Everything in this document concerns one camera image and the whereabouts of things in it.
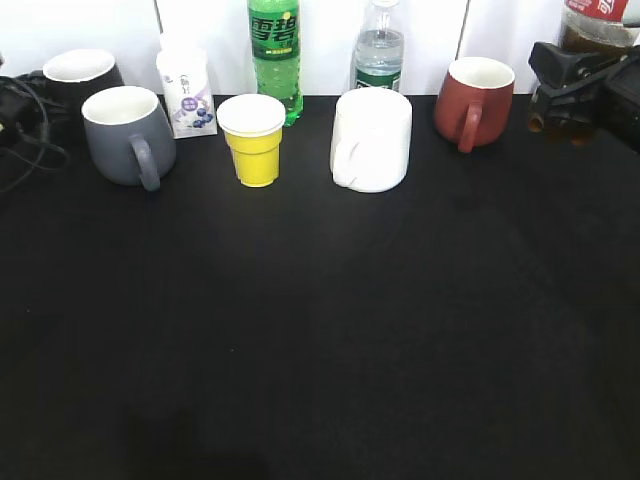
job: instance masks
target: white wall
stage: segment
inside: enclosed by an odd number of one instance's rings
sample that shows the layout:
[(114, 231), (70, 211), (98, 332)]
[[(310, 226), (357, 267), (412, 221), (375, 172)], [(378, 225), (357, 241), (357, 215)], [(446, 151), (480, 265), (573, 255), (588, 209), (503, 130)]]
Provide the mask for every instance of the white wall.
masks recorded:
[[(301, 0), (304, 94), (347, 90), (367, 1)], [(216, 93), (255, 91), (246, 0), (159, 0), (158, 5), (165, 31), (183, 32), (207, 49)], [(402, 91), (437, 93), (455, 57), (466, 0), (403, 0), (400, 8), (406, 34)]]
[(124, 81), (160, 88), (158, 27), (152, 0), (0, 0), (2, 75), (41, 69), (74, 48), (104, 48)]
[[(302, 89), (336, 95), (348, 88), (353, 46), (368, 0), (301, 0)], [(554, 41), (564, 0), (401, 0), (406, 54), (402, 92), (435, 94), (454, 59), (482, 55), (510, 64), (519, 93), (535, 78), (533, 43)], [(246, 0), (158, 0), (166, 31), (184, 32), (206, 48), (215, 93), (255, 91)], [(125, 82), (160, 91), (153, 0), (0, 0), (3, 75), (42, 68), (72, 48), (106, 48)]]
[(564, 0), (471, 0), (461, 57), (492, 57), (516, 72), (516, 92), (531, 92), (529, 55), (537, 41), (554, 42)]

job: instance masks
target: water bottle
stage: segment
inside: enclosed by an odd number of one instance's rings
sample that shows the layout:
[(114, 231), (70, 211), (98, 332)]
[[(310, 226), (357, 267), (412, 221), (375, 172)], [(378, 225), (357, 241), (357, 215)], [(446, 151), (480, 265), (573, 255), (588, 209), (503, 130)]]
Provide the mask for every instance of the water bottle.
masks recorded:
[(353, 88), (400, 90), (404, 35), (396, 7), (400, 0), (370, 0), (356, 45)]
[(300, 117), (300, 6), (298, 0), (248, 0), (258, 93), (280, 100), (286, 126)]

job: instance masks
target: plastic cup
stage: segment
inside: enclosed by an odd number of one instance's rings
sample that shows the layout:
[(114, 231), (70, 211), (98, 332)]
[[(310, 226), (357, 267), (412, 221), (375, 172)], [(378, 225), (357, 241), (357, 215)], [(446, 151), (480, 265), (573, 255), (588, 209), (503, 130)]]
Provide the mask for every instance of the plastic cup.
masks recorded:
[(285, 118), (284, 105), (266, 95), (238, 95), (218, 108), (218, 123), (243, 185), (266, 187), (278, 178)]

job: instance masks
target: bottle label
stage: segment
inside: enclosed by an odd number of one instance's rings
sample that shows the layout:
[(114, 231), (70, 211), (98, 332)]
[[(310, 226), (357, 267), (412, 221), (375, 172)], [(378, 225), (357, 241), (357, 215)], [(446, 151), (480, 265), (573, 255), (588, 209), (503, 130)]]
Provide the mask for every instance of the bottle label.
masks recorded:
[(401, 74), (402, 71), (391, 75), (369, 75), (358, 69), (356, 70), (356, 88), (381, 87), (399, 92)]
[(629, 0), (565, 0), (571, 10), (587, 17), (621, 22)]
[(258, 12), (249, 9), (253, 56), (262, 60), (288, 60), (300, 54), (298, 9)]

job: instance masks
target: mug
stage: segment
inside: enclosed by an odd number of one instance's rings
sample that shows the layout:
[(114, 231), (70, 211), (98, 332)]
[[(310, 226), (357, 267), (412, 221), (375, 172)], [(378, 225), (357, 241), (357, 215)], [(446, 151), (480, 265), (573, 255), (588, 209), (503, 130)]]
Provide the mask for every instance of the mug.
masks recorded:
[(42, 73), (51, 98), (79, 117), (82, 104), (94, 93), (124, 85), (114, 56), (106, 50), (71, 50), (45, 63)]
[(407, 174), (413, 108), (400, 93), (361, 88), (338, 100), (331, 145), (333, 180), (362, 193), (397, 186)]
[(85, 132), (96, 167), (120, 185), (149, 192), (173, 167), (176, 144), (155, 93), (115, 87), (96, 93), (82, 106)]
[(436, 102), (437, 130), (463, 153), (495, 142), (509, 120), (515, 79), (511, 67), (491, 58), (456, 60)]

